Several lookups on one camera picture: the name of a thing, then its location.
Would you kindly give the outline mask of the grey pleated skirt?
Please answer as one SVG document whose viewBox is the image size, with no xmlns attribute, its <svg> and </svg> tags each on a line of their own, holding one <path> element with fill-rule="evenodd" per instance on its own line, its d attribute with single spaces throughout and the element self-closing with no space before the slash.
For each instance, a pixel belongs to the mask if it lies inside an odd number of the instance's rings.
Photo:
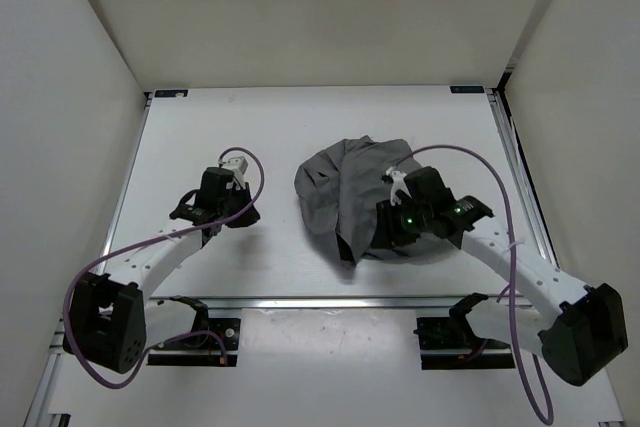
<svg viewBox="0 0 640 427">
<path fill-rule="evenodd" d="M 403 263 L 445 249 L 442 240 L 429 234 L 408 246 L 372 245 L 376 204 L 390 199 L 382 176 L 410 152 L 403 139 L 377 142 L 363 136 L 338 141 L 298 167 L 294 189 L 306 236 L 331 266 L 350 272 L 363 260 Z"/>
</svg>

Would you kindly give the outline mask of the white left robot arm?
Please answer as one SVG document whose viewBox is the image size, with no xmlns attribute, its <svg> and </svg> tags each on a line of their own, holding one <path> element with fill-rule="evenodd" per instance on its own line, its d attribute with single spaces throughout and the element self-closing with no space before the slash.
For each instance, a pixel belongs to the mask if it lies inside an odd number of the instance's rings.
<svg viewBox="0 0 640 427">
<path fill-rule="evenodd" d="M 210 324 L 201 301 L 183 295 L 156 300 L 153 294 L 223 227 L 244 228 L 259 221 L 245 180 L 247 168 L 243 156 L 207 168 L 199 188 L 179 200 L 158 237 L 122 250 L 120 265 L 79 277 L 63 315 L 66 352 L 89 370 L 134 374 L 152 348 L 206 342 Z"/>
</svg>

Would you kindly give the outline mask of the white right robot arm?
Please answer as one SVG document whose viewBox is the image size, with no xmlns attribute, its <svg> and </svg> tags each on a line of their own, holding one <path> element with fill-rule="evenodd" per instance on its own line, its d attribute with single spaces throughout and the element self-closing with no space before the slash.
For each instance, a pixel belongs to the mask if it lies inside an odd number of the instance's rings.
<svg viewBox="0 0 640 427">
<path fill-rule="evenodd" d="M 510 241 L 492 210 L 473 196 L 455 198 L 439 172 L 423 167 L 382 176 L 390 197 L 377 204 L 373 246 L 398 248 L 423 237 L 449 242 L 515 287 L 526 309 L 472 293 L 449 310 L 449 334 L 460 346 L 484 339 L 515 345 L 541 357 L 566 383 L 582 386 L 628 347 L 620 294 L 552 265 L 532 248 Z"/>
</svg>

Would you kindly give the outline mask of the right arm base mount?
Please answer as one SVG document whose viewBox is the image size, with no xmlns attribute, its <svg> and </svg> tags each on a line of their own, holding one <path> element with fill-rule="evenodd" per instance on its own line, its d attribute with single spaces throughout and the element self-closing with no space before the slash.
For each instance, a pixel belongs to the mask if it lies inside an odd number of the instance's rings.
<svg viewBox="0 0 640 427">
<path fill-rule="evenodd" d="M 451 306 L 416 311 L 413 334 L 418 339 L 422 371 L 514 369 L 511 347 L 471 332 L 466 315 L 489 300 L 485 294 L 467 295 Z"/>
</svg>

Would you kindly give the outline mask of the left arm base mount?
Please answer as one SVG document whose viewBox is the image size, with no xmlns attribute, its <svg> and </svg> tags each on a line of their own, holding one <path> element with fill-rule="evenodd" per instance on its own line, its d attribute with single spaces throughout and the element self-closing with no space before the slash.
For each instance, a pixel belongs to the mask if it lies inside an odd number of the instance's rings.
<svg viewBox="0 0 640 427">
<path fill-rule="evenodd" d="M 241 319 L 212 314 L 202 301 L 174 296 L 145 308 L 149 366 L 234 367 Z"/>
</svg>

